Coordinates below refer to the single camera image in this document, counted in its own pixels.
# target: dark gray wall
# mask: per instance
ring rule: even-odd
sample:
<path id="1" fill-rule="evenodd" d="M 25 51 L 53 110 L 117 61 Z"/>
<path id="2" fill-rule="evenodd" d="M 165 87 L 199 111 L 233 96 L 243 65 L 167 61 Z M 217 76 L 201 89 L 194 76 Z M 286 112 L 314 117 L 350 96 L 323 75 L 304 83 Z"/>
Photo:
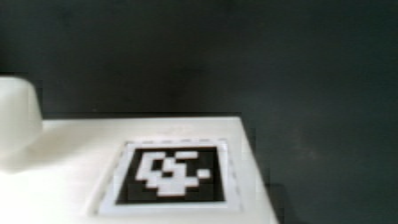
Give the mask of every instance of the dark gray wall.
<path id="1" fill-rule="evenodd" d="M 284 223 L 398 223 L 396 1 L 2 0 L 0 32 L 46 118 L 242 115 Z"/>

